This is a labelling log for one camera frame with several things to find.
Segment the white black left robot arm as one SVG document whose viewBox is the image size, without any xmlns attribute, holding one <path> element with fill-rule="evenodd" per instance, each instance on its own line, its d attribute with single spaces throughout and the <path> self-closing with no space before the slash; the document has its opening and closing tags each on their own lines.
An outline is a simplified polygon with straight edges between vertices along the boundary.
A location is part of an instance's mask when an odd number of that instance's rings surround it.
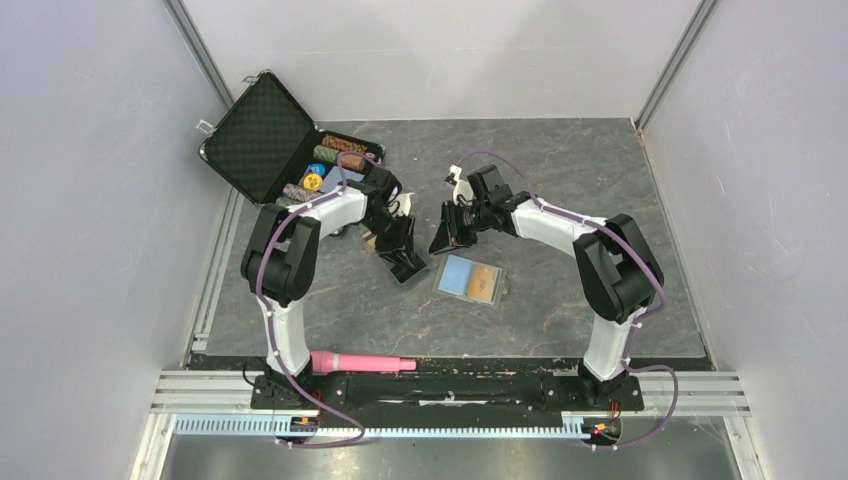
<svg viewBox="0 0 848 480">
<path fill-rule="evenodd" d="M 375 236 L 375 250 L 403 284 L 426 264 L 414 245 L 415 218 L 397 177 L 374 167 L 361 181 L 341 182 L 314 200 L 284 208 L 264 205 L 241 261 L 241 275 L 260 305 L 269 368 L 281 376 L 275 392 L 290 407 L 306 405 L 314 394 L 306 345 L 303 298 L 310 290 L 319 244 L 348 225 L 360 224 Z"/>
</svg>

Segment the pink cylindrical marker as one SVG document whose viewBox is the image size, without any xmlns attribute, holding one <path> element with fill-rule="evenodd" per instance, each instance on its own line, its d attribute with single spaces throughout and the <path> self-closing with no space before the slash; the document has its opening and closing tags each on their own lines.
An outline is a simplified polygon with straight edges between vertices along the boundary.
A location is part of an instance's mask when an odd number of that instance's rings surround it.
<svg viewBox="0 0 848 480">
<path fill-rule="evenodd" d="M 311 360 L 313 370 L 322 374 L 332 372 L 400 373 L 415 371 L 417 368 L 415 359 L 398 356 L 314 351 L 311 353 Z"/>
</svg>

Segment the clear acrylic card tray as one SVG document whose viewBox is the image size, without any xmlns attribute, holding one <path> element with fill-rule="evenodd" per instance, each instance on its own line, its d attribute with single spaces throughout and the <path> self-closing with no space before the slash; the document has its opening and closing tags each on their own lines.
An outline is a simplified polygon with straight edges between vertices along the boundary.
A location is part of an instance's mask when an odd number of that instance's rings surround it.
<svg viewBox="0 0 848 480">
<path fill-rule="evenodd" d="M 369 252 L 377 254 L 378 253 L 377 246 L 376 246 L 377 239 L 378 239 L 378 236 L 375 233 L 371 232 L 370 230 L 366 230 L 362 235 L 363 246 Z"/>
</svg>

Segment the beige card holder wallet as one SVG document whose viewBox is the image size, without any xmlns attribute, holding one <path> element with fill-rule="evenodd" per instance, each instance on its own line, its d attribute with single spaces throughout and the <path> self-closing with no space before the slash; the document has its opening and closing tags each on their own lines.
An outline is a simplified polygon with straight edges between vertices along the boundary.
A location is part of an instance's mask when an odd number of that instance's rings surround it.
<svg viewBox="0 0 848 480">
<path fill-rule="evenodd" d="M 510 290 L 504 268 L 457 255 L 441 259 L 432 286 L 435 294 L 492 308 L 498 308 Z"/>
</svg>

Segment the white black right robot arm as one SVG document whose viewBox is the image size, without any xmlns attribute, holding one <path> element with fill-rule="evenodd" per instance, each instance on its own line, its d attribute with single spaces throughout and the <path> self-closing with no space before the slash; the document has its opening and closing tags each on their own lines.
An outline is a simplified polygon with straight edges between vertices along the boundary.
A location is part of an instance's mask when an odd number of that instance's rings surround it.
<svg viewBox="0 0 848 480">
<path fill-rule="evenodd" d="M 615 378 L 628 366 L 636 319 L 646 313 L 663 282 L 638 225 L 628 215 L 586 216 L 533 192 L 514 192 L 494 165 L 468 175 L 452 165 L 445 181 L 452 194 L 441 205 L 430 254 L 470 248 L 479 233 L 493 230 L 540 242 L 575 260 L 584 297 L 594 312 L 577 392 L 591 408 L 606 406 L 618 393 Z"/>
</svg>

